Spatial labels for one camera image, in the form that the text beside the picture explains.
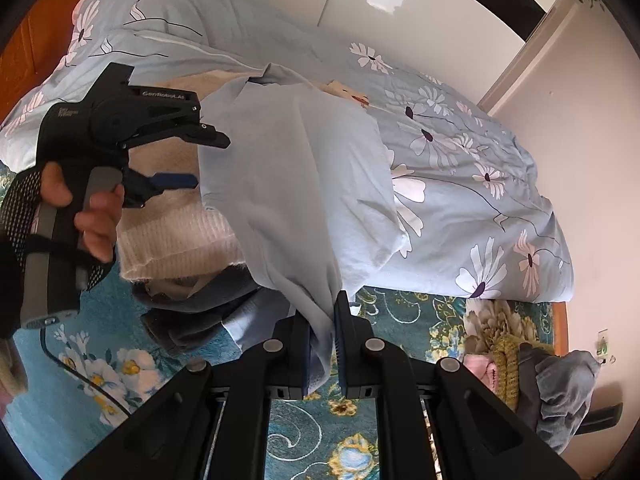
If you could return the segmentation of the person's left hand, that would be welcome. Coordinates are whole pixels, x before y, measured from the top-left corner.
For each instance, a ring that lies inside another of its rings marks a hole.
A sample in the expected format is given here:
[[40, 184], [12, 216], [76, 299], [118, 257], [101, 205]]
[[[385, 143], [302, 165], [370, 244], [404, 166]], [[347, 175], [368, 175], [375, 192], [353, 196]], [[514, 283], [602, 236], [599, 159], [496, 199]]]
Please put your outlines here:
[[[55, 207], [66, 207], [72, 201], [73, 195], [65, 184], [62, 168], [56, 162], [48, 162], [44, 166], [40, 194], [46, 203]], [[88, 252], [102, 263], [113, 260], [123, 202], [124, 187], [119, 184], [111, 192], [93, 194], [89, 209], [76, 214], [75, 226]]]

